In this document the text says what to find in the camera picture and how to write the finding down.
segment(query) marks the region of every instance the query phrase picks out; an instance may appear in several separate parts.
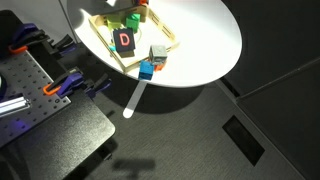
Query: metal breadboard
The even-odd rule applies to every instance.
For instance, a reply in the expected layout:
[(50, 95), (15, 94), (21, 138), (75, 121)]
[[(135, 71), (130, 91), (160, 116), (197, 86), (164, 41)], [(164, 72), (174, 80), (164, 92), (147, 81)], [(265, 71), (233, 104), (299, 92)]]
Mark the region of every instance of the metal breadboard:
[(0, 73), (7, 81), (2, 101), (22, 93), (31, 102), (31, 108), (0, 118), (0, 148), (71, 103), (44, 95), (42, 88), (53, 81), (27, 51), (1, 60)]

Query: orange clamp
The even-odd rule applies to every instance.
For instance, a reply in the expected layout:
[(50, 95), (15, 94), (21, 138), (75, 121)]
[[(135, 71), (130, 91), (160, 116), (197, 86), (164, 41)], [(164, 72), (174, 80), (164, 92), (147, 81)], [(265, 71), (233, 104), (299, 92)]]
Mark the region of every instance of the orange clamp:
[(11, 46), (9, 46), (9, 51), (11, 54), (20, 54), (24, 51), (28, 50), (28, 47), (27, 46), (22, 46), (18, 49), (12, 49)]
[(51, 84), (48, 84), (46, 86), (43, 87), (43, 92), (44, 94), (46, 94), (47, 96), (52, 96), (53, 94), (55, 94), (56, 92), (59, 91), (59, 89), (61, 88), (61, 86), (58, 86), (54, 89), (52, 89), (51, 91), (47, 91), (48, 87), (50, 86)]

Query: green block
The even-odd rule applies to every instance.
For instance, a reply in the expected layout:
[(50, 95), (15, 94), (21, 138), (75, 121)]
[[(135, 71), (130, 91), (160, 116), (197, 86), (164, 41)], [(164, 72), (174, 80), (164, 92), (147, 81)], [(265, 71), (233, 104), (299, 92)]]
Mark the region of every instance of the green block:
[(110, 14), (107, 15), (106, 18), (107, 21), (105, 21), (105, 24), (107, 24), (109, 30), (121, 28), (121, 19), (119, 15)]
[(138, 32), (140, 23), (140, 14), (129, 14), (126, 18), (126, 26), (132, 28), (133, 32)]

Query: black clamp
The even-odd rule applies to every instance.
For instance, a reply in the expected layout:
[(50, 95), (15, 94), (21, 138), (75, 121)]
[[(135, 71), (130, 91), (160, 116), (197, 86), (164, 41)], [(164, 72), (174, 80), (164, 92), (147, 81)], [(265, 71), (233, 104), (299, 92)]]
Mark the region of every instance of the black clamp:
[(84, 82), (84, 92), (92, 99), (96, 94), (107, 89), (111, 85), (111, 79), (108, 74), (104, 73), (100, 79), (93, 82), (91, 79)]
[(22, 24), (15, 32), (9, 50), (12, 54), (19, 54), (28, 49), (28, 46), (42, 43), (50, 55), (59, 59), (67, 53), (76, 49), (76, 44), (73, 39), (66, 35), (55, 45), (52, 45), (54, 40), (48, 40), (50, 37), (46, 35), (45, 31), (39, 30), (35, 24)]

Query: gray block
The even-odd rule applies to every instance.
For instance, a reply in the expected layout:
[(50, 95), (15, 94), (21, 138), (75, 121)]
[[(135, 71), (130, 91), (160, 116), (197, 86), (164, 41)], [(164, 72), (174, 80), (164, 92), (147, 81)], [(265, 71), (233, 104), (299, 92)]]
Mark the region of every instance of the gray block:
[(163, 64), (167, 60), (166, 47), (162, 45), (152, 45), (150, 47), (149, 58), (153, 65)]

